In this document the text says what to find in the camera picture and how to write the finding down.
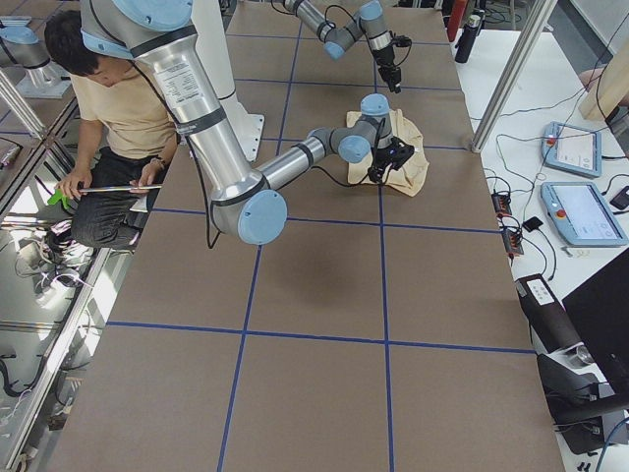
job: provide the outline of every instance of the beige t-shirt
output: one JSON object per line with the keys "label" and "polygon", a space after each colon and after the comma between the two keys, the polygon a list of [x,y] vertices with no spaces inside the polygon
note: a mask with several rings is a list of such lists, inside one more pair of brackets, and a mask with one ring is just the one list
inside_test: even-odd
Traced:
{"label": "beige t-shirt", "polygon": [[[144,64],[138,65],[152,78]],[[107,143],[117,154],[131,159],[158,154],[175,133],[164,105],[136,69],[110,88],[86,77],[71,80],[81,118],[105,125]]]}

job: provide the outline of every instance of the metal pole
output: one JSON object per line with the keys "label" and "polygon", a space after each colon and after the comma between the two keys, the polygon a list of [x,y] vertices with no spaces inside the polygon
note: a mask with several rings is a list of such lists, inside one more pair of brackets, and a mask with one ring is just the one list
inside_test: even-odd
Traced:
{"label": "metal pole", "polygon": [[46,136],[46,127],[2,71],[0,71],[0,96],[29,130],[30,135],[43,140]]}
{"label": "metal pole", "polygon": [[557,0],[537,0],[533,5],[531,15],[520,33],[520,37],[513,48],[511,56],[509,56],[506,66],[504,66],[502,76],[500,76],[498,85],[493,91],[479,128],[470,144],[472,152],[481,152],[485,146],[489,134],[500,116],[502,108],[509,98],[509,94],[513,90],[527,59],[538,42],[543,27],[556,3]]}

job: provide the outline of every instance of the crumpled cloth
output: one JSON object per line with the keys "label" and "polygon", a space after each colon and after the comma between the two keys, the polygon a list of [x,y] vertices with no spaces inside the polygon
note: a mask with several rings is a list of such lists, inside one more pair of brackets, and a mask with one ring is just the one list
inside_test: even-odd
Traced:
{"label": "crumpled cloth", "polygon": [[[392,187],[403,194],[414,197],[424,186],[426,174],[429,169],[429,162],[424,155],[424,135],[415,124],[402,115],[402,110],[390,110],[391,128],[393,135],[400,138],[404,143],[413,145],[415,153],[406,161],[400,170],[392,170],[386,181],[386,185]],[[347,112],[347,126],[352,127],[360,118],[361,112]],[[356,184],[367,174],[367,169],[372,165],[372,154],[356,164],[350,163],[347,180],[350,184]],[[372,184],[372,181],[365,179],[365,184]]]}

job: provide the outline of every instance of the man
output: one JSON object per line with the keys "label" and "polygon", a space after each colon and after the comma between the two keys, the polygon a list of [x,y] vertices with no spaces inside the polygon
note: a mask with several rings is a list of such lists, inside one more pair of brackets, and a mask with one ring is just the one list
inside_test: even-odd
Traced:
{"label": "man", "polygon": [[[143,191],[82,195],[81,188],[161,183],[177,148],[174,124],[144,65],[84,46],[80,12],[55,15],[44,36],[50,57],[71,74],[81,112],[75,167],[57,184],[66,197],[79,200],[72,236],[94,248],[132,249],[141,231],[126,217]],[[105,132],[108,146],[92,168]],[[150,191],[148,207],[155,198]]]}

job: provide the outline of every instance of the power cord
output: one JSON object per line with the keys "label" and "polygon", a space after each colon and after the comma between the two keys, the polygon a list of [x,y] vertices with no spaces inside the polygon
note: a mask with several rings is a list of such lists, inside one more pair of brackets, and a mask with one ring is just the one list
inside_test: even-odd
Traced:
{"label": "power cord", "polygon": [[[166,112],[173,119],[173,122],[175,123],[175,125],[180,125],[181,124],[180,121],[177,119],[177,117],[172,112],[172,110],[168,107],[168,103],[166,103],[166,100],[164,100],[164,98],[161,96],[161,94],[157,91],[157,89],[155,88],[153,83],[150,81],[148,76],[143,72],[142,69],[140,69],[138,67],[138,65],[135,62],[133,62],[133,61],[129,61],[129,62],[134,67],[134,69],[136,69],[136,71],[138,71],[138,73],[144,78],[144,80],[146,81],[148,86],[151,88],[151,90],[153,90],[153,93],[159,99],[159,101],[162,103],[162,105],[166,109]],[[205,242],[206,242],[207,247],[209,249],[214,249],[214,246],[216,245],[216,242],[218,241],[218,237],[222,233],[221,233],[220,230],[218,230],[218,232],[216,233],[216,236],[214,237],[214,239],[211,239],[211,235],[210,235],[211,222],[210,222],[210,216],[209,216],[209,203],[207,202],[207,188],[205,187],[205,181],[203,179],[203,173],[202,173],[202,170],[200,168],[200,163],[199,163],[199,159],[197,157],[197,152],[195,151],[195,147],[193,146],[193,144],[190,141],[190,138],[188,136],[186,136],[185,139],[186,139],[186,143],[188,144],[188,148],[190,149],[190,153],[192,154],[193,161],[195,162],[195,166],[197,168],[197,175],[199,176],[200,189],[201,189],[201,192],[203,194],[203,206],[205,208]]]}
{"label": "power cord", "polygon": [[605,453],[607,452],[607,449],[609,448],[609,445],[611,444],[611,439],[618,432],[618,430],[620,430],[620,427],[622,427],[622,426],[624,426],[626,424],[629,424],[629,418],[625,418],[622,421],[619,421],[616,424],[616,426],[613,427],[613,429],[611,430],[611,433],[609,433],[609,436],[605,440],[605,444],[602,447],[602,451],[600,452],[599,463],[597,464],[597,469],[596,469],[595,472],[600,472],[600,468],[602,467],[602,460],[605,457]]}

